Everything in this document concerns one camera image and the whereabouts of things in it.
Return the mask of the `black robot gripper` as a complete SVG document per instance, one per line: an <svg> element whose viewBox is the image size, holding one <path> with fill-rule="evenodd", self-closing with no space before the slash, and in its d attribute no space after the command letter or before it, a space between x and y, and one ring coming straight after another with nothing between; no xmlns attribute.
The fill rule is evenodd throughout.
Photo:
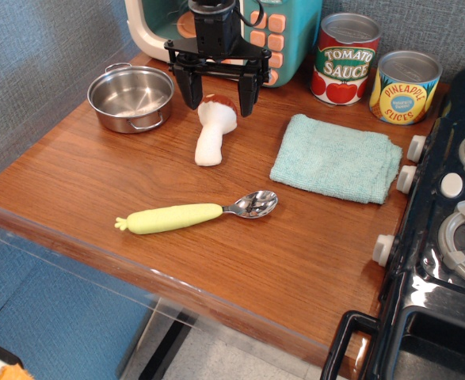
<svg viewBox="0 0 465 380"><path fill-rule="evenodd" d="M188 6L196 35L168 40L164 44L169 52L170 69L185 104L195 110L203 98L202 79L198 72L211 73L226 59L243 60L245 66L236 66L225 72L241 76L238 80L241 115L250 116L263 79L270 78L271 52L243 38L242 23L251 24L242 15L238 1L189 1Z"/></svg>

